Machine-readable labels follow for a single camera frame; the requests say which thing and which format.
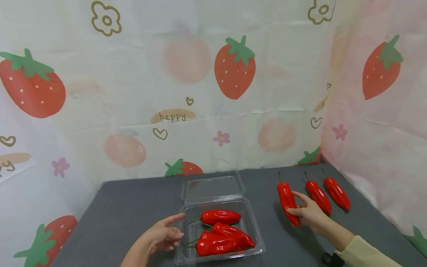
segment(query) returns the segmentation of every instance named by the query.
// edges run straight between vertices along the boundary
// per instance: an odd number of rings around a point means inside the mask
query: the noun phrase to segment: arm
[[[336,254],[352,267],[401,267],[379,250],[368,244],[360,236],[342,227],[329,218],[319,206],[304,194],[292,192],[304,201],[298,208],[290,208],[292,215],[301,216],[300,225],[308,225],[317,234],[326,238],[334,247]]]
[[[169,225],[184,216],[185,213],[181,213],[158,221],[136,240],[120,267],[146,267],[150,255],[157,250],[173,250],[179,245],[178,241],[184,234],[178,228]]]
[[[133,244],[120,267],[145,267],[152,250],[150,242],[143,235]]]

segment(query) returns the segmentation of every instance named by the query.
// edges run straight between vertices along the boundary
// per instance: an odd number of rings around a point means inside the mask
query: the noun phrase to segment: left hand
[[[160,220],[140,237],[150,244],[151,255],[158,250],[171,251],[179,245],[178,241],[184,234],[178,228],[169,225],[184,217],[185,213],[180,213]]]

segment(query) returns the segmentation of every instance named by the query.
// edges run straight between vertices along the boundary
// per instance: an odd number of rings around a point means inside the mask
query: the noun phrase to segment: fabric backdrop
[[[314,164],[320,150],[404,234],[427,232],[412,201],[416,190],[417,203],[426,199],[416,164],[426,131],[414,109],[425,108],[426,27],[412,17],[425,16],[421,1],[0,4],[7,266],[49,266],[104,181]],[[400,75],[364,100],[364,63],[395,35],[388,51]],[[396,140],[405,149],[381,150]]]

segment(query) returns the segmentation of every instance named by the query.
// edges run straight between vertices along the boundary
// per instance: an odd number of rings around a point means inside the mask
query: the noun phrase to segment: black object
[[[322,263],[327,267],[343,267],[345,262],[334,253],[332,256],[329,253],[322,254]]]

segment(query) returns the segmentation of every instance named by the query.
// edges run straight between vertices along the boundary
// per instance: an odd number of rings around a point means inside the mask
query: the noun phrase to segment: container lid
[[[183,183],[181,198],[185,203],[232,199],[245,193],[236,170],[189,175]]]

